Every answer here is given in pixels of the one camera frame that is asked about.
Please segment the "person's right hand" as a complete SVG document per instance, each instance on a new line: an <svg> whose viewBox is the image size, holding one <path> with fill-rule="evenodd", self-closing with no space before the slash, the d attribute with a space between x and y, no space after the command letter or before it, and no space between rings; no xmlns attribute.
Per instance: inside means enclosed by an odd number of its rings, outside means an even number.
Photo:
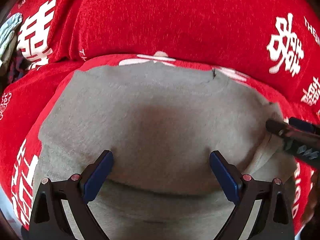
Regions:
<svg viewBox="0 0 320 240"><path fill-rule="evenodd" d="M312 220L315 214L315 208L319 203L319 172L315 171L311 176L312 189L308 196L308 203L302 215L302 224L305 225Z"/></svg>

